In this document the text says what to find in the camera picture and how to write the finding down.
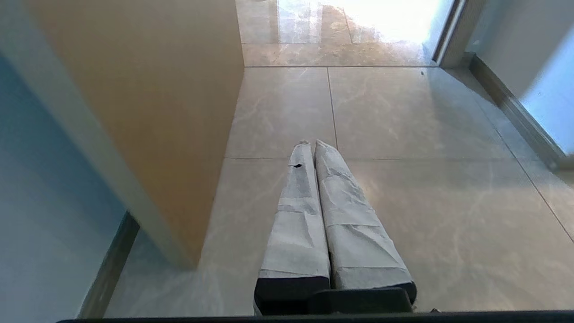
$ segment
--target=black edge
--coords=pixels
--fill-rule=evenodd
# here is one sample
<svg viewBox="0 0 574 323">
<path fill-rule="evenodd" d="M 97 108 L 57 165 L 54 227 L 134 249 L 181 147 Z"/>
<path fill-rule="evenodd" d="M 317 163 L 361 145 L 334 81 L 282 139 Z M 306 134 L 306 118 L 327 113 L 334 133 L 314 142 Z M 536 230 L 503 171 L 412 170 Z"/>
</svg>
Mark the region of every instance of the black edge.
<svg viewBox="0 0 574 323">
<path fill-rule="evenodd" d="M 574 156 L 564 154 L 514 94 L 478 56 L 473 55 L 468 69 L 548 168 L 574 169 Z"/>
<path fill-rule="evenodd" d="M 306 316 L 248 316 L 248 317 L 173 317 L 173 318 L 115 318 L 106 320 L 70 320 L 60 323 L 484 323 L 573 322 L 574 311 L 521 312 L 452 312 L 397 314 L 338 314 Z"/>
<path fill-rule="evenodd" d="M 110 245 L 110 249 L 108 249 L 104 257 L 96 279 L 84 299 L 78 318 L 104 317 L 138 231 L 138 223 L 131 216 L 130 212 L 126 211 Z"/>
<path fill-rule="evenodd" d="M 328 289 L 329 279 L 322 276 L 259 278 L 254 301 L 262 315 L 308 314 L 307 299 Z"/>
</svg>

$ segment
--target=beige wall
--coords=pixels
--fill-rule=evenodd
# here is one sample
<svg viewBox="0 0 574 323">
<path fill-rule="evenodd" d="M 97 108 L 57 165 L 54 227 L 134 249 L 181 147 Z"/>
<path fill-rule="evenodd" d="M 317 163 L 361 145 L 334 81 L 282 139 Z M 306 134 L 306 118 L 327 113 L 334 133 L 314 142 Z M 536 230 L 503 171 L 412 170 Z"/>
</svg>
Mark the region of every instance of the beige wall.
<svg viewBox="0 0 574 323">
<path fill-rule="evenodd" d="M 197 262 L 243 76 L 234 1 L 25 2 Z"/>
</svg>

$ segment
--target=polished floor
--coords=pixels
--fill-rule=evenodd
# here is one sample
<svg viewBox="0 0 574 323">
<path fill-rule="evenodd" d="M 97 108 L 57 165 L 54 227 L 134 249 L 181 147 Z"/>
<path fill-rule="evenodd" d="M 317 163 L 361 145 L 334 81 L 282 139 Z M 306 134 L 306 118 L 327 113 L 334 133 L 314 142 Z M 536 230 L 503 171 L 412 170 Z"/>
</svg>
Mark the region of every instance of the polished floor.
<svg viewBox="0 0 574 323">
<path fill-rule="evenodd" d="M 246 66 L 431 66 L 438 0 L 236 0 Z"/>
<path fill-rule="evenodd" d="M 574 174 L 550 173 L 467 70 L 247 68 L 196 270 L 141 232 L 106 316 L 252 315 L 287 157 L 336 145 L 416 310 L 574 308 Z"/>
</svg>

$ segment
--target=baseboard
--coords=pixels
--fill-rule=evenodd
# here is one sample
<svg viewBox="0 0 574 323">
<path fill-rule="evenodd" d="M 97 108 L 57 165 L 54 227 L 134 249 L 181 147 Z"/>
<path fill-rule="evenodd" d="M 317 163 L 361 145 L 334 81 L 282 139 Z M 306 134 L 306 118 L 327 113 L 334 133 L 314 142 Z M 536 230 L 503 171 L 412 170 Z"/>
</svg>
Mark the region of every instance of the baseboard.
<svg viewBox="0 0 574 323">
<path fill-rule="evenodd" d="M 469 68 L 470 62 L 472 62 L 474 56 L 476 56 L 476 54 L 473 52 L 464 52 L 463 58 L 460 59 L 460 64 L 458 68 Z"/>
<path fill-rule="evenodd" d="M 514 94 L 478 56 L 472 56 L 468 69 L 548 168 L 574 169 L 572 156 L 564 154 Z"/>
<path fill-rule="evenodd" d="M 86 295 L 78 318 L 104 317 L 138 231 L 138 223 L 129 212 L 126 212 L 98 275 Z"/>
</svg>

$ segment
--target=tile grout line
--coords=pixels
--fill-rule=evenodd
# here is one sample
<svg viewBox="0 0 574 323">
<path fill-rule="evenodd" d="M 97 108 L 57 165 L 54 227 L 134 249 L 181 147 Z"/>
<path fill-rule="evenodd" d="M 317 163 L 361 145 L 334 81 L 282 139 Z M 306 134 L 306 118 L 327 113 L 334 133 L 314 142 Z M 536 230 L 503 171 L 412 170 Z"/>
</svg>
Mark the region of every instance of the tile grout line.
<svg viewBox="0 0 574 323">
<path fill-rule="evenodd" d="M 467 90 L 469 92 L 472 92 L 471 89 L 468 88 L 468 86 L 466 86 Z M 534 189 L 536 190 L 536 192 L 538 192 L 538 194 L 540 195 L 540 198 L 544 201 L 544 204 L 546 204 L 546 206 L 548 207 L 548 209 L 550 210 L 550 212 L 552 213 L 552 215 L 554 216 L 554 218 L 556 219 L 556 221 L 558 221 L 558 224 L 560 224 L 560 226 L 562 227 L 562 230 L 564 230 L 564 233 L 566 233 L 566 235 L 570 238 L 570 241 L 572 243 L 574 243 L 574 239 L 572 238 L 572 236 L 570 235 L 570 233 L 568 233 L 568 230 L 566 230 L 566 227 L 564 226 L 564 224 L 562 224 L 562 221 L 560 221 L 560 219 L 558 218 L 558 216 L 556 215 L 556 213 L 554 212 L 554 210 L 552 209 L 552 207 L 550 206 L 550 203 L 548 203 L 548 201 L 546 200 L 546 198 L 544 197 L 544 195 L 542 194 L 542 192 L 540 192 L 540 190 L 538 189 L 538 186 L 536 186 L 536 184 L 534 183 L 534 181 L 532 180 L 532 178 L 530 177 L 530 175 L 528 174 L 528 172 L 526 171 L 526 169 L 524 168 L 524 166 L 522 165 L 522 163 L 520 162 L 520 160 L 516 157 L 516 155 L 514 154 L 514 152 L 512 151 L 512 149 L 510 149 L 510 146 L 508 145 L 508 143 L 506 142 L 506 140 L 504 140 L 504 138 L 502 137 L 501 133 L 498 131 L 497 127 L 494 125 L 494 123 L 490 120 L 490 118 L 488 117 L 488 115 L 486 114 L 486 112 L 484 112 L 484 109 L 482 109 L 481 105 L 478 103 L 478 101 L 475 99 L 474 95 L 472 96 L 472 100 L 476 103 L 476 105 L 478 106 L 478 108 L 480 109 L 480 111 L 482 111 L 482 113 L 484 114 L 484 116 L 486 117 L 486 120 L 488 120 L 488 122 L 490 123 L 490 125 L 494 128 L 494 131 L 497 132 L 498 136 L 500 137 L 500 139 L 502 140 L 502 142 L 504 143 L 504 145 L 506 146 L 506 148 L 510 151 L 510 153 L 512 154 L 512 156 L 514 157 L 514 159 L 516 160 L 516 162 L 518 163 L 518 165 L 520 166 L 520 169 L 522 169 L 522 172 L 524 173 L 524 175 L 526 175 L 526 178 L 528 178 L 528 180 L 530 181 L 530 184 L 532 184 L 532 186 L 534 187 Z"/>
<path fill-rule="evenodd" d="M 331 114 L 333 115 L 333 130 L 335 131 L 335 148 L 339 150 L 339 141 L 337 140 L 337 126 L 335 125 L 335 108 L 333 107 L 333 93 L 331 92 L 331 76 L 327 67 L 327 83 L 329 84 L 329 97 L 331 99 Z"/>
</svg>

